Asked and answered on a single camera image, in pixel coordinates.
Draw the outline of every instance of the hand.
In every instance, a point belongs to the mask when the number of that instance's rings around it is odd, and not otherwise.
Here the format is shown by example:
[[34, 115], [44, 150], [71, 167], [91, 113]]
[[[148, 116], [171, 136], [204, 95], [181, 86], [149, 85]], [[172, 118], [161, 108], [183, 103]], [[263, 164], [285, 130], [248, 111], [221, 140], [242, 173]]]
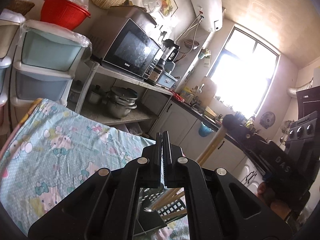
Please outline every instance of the hand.
[[[268, 189], [267, 184], [265, 182], [262, 182], [258, 187], [257, 193], [255, 194], [258, 197], [258, 199], [260, 199], [266, 205], [267, 205], [267, 200], [264, 198], [263, 194], [267, 191], [267, 189]], [[270, 204], [270, 208], [274, 213], [276, 213], [283, 220], [287, 217], [287, 215], [291, 211], [287, 203], [278, 199], [272, 200]]]

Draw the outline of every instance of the blue basket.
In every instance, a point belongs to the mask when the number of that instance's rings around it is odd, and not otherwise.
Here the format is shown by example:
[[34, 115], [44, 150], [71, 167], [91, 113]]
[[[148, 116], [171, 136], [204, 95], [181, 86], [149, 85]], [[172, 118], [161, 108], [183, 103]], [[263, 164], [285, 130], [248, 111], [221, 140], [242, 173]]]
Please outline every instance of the blue basket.
[[209, 127], [207, 127], [203, 122], [201, 122], [201, 126], [199, 128], [199, 135], [201, 137], [207, 137], [209, 134], [211, 134], [213, 132], [212, 129], [210, 129]]

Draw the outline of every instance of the black cabinet handle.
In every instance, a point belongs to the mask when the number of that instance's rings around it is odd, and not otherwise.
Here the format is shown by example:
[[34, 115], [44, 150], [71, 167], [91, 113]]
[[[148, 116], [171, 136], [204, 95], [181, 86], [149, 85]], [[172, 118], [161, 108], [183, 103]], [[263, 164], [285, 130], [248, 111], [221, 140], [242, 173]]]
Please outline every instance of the black cabinet handle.
[[248, 177], [251, 175], [251, 174], [254, 174], [254, 171], [251, 171], [248, 176], [245, 177], [245, 180], [247, 181], [248, 180]]
[[167, 112], [169, 111], [169, 109], [170, 109], [171, 106], [172, 106], [172, 104], [170, 104], [170, 106], [168, 107]]
[[252, 179], [252, 178], [255, 177], [255, 176], [257, 176], [257, 173], [254, 174], [254, 175], [252, 175], [252, 176], [250, 177], [250, 179]]
[[218, 150], [222, 147], [222, 145], [224, 144], [224, 141], [221, 143], [221, 145], [218, 147]]

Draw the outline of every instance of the flexible silver duct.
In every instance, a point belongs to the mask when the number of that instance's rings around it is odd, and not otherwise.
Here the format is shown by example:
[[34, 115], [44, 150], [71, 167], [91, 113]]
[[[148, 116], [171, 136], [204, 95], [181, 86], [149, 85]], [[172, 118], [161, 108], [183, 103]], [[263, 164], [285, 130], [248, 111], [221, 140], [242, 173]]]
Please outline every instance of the flexible silver duct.
[[297, 97], [297, 91], [301, 91], [301, 90], [305, 90], [305, 89], [309, 89], [312, 87], [313, 84], [313, 79], [311, 79], [310, 82], [308, 82], [307, 84], [298, 87], [298, 88], [288, 88], [287, 93], [289, 96], [296, 98]]

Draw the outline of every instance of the microwave door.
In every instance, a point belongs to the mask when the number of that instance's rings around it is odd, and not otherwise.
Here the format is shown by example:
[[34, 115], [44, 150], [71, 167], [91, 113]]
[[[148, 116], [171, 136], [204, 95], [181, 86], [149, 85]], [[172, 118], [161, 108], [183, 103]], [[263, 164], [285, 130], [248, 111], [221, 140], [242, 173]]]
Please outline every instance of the microwave door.
[[142, 77], [159, 49], [160, 47], [129, 19], [103, 60]]

